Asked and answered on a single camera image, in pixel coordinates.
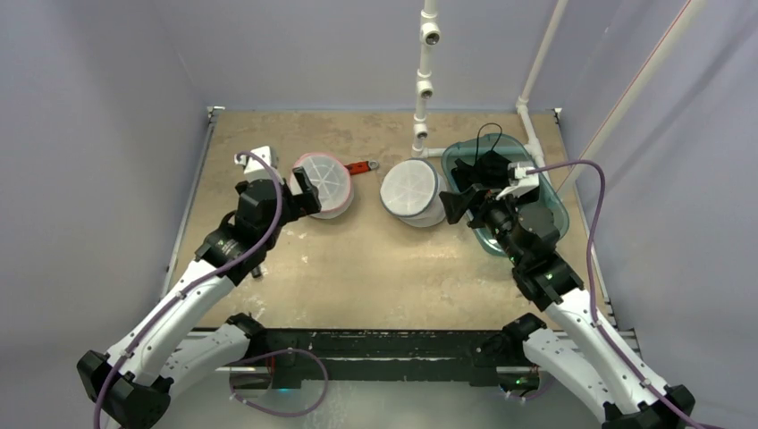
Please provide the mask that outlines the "blue-trimmed white mesh laundry bag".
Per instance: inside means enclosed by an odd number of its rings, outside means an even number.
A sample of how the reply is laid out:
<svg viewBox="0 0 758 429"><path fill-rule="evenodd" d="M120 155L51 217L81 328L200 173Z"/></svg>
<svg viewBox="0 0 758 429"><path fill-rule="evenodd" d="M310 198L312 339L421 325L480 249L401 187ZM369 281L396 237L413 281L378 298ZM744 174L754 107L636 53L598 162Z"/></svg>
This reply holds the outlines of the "blue-trimmed white mesh laundry bag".
<svg viewBox="0 0 758 429"><path fill-rule="evenodd" d="M448 191L447 181L425 159L410 158L393 166L380 187L384 209L402 222L417 228L435 226L445 220L439 197Z"/></svg>

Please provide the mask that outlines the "teal transparent plastic bin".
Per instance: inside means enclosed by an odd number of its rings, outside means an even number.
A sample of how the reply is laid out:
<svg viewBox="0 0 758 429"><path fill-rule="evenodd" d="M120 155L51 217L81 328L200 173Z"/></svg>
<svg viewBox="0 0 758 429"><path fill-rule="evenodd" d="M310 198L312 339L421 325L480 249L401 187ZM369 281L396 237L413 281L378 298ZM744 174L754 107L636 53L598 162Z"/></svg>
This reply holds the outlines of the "teal transparent plastic bin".
<svg viewBox="0 0 758 429"><path fill-rule="evenodd" d="M475 156L479 155L479 158L482 158L484 152L491 149L494 143L497 145L493 151L509 162L533 161L532 156L527 153L526 147L508 134L495 132L480 136L479 151L476 151L476 139L456 142L442 152L443 175L449 183L451 193L461 193L467 190L472 183L470 179L464 179L456 171L457 162L473 165ZM544 206L551 211L553 225L559 233L559 238L563 238L569 229L568 211L557 196L556 191L548 183L546 173L540 177L539 187L530 194L520 197L516 202L516 207L521 208L532 203Z"/></svg>

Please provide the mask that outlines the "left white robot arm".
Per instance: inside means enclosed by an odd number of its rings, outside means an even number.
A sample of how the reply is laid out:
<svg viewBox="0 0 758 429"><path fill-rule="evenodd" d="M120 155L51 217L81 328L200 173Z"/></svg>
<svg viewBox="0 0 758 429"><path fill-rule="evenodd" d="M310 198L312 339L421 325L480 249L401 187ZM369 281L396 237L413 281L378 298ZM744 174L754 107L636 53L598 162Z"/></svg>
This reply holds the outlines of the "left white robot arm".
<svg viewBox="0 0 758 429"><path fill-rule="evenodd" d="M87 351L77 364L95 405L95 428L151 428L173 399L220 366L268 363L298 353L266 347L266 329L252 316L232 315L199 343L182 342L220 299L265 261L281 229L321 210L319 191L301 167L284 180L271 166L235 187L238 205L209 233L181 278L147 316L105 352Z"/></svg>

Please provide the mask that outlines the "white PVC pipe frame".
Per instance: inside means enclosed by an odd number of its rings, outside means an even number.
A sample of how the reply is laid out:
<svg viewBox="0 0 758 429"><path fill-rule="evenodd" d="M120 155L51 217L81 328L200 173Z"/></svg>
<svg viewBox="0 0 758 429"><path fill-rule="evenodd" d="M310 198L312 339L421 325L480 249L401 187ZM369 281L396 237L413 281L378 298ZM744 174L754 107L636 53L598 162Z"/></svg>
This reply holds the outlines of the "white PVC pipe frame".
<svg viewBox="0 0 758 429"><path fill-rule="evenodd" d="M611 146L618 102L640 106L630 85L689 1L571 1L528 97L532 110L559 107L566 147ZM433 53L432 105L512 110L555 8L553 1L441 1L442 43Z"/></svg>

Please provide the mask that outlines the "red handled tool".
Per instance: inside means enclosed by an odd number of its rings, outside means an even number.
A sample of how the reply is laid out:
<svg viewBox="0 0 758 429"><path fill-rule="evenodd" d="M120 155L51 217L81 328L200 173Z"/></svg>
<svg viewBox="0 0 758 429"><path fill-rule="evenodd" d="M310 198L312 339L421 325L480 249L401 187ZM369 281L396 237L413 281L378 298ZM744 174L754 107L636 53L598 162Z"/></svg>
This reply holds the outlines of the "red handled tool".
<svg viewBox="0 0 758 429"><path fill-rule="evenodd" d="M350 175L358 175L365 172L371 172L378 169L379 166L379 163L375 160L359 161L344 165Z"/></svg>

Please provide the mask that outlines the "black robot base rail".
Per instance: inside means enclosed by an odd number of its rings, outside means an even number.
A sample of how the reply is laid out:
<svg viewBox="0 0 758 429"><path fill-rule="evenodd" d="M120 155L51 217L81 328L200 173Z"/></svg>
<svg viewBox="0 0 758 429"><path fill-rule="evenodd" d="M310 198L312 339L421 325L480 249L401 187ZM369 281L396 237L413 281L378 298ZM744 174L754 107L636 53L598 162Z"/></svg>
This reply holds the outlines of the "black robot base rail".
<svg viewBox="0 0 758 429"><path fill-rule="evenodd" d="M467 383L498 386L504 368L530 366L524 344L546 326L527 313L500 330L266 328L243 313L226 323L243 332L243 356L280 351L273 387L305 381Z"/></svg>

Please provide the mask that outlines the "pink-trimmed white mesh laundry bag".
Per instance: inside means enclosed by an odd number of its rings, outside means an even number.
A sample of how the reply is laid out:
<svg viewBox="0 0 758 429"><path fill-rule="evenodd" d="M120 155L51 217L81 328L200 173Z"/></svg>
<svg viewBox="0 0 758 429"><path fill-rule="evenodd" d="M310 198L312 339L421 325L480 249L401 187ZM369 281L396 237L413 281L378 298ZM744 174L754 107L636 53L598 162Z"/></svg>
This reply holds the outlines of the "pink-trimmed white mesh laundry bag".
<svg viewBox="0 0 758 429"><path fill-rule="evenodd" d="M306 153L293 167L302 167L311 184L317 188L321 211L312 214L312 217L328 220L348 210L355 192L350 173L339 159L324 152Z"/></svg>

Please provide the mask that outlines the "black garment in bin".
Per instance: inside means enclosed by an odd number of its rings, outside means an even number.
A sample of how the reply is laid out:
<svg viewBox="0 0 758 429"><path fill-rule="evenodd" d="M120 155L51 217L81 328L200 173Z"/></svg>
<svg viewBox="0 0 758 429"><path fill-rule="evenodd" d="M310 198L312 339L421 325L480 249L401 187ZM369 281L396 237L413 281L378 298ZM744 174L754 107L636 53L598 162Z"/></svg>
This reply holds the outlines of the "black garment in bin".
<svg viewBox="0 0 758 429"><path fill-rule="evenodd" d="M497 137L489 150L480 152L483 130L489 126L498 129ZM479 128L475 139L473 163L468 164L457 160L456 167L453 169L455 179L461 181L459 184L461 190L476 183L494 188L504 188L509 183L508 169L511 160L495 151L502 135L503 128L497 122L487 122Z"/></svg>

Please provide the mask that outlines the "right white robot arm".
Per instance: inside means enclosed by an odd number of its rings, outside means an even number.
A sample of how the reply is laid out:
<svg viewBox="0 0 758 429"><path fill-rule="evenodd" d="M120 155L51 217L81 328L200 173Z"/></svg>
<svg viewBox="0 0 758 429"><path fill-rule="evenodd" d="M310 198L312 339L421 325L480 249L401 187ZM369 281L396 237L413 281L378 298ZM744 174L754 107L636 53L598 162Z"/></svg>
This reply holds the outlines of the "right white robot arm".
<svg viewBox="0 0 758 429"><path fill-rule="evenodd" d="M542 167L510 163L505 182L473 183L462 192L442 191L445 217L457 223L471 213L471 229L489 231L512 263L522 295L556 323L577 346L556 344L555 332L535 315L508 325L501 350L515 364L527 360L546 370L599 420L603 428L697 428L695 398L652 370L598 310L594 277L584 284L557 250L560 231L552 210L532 195Z"/></svg>

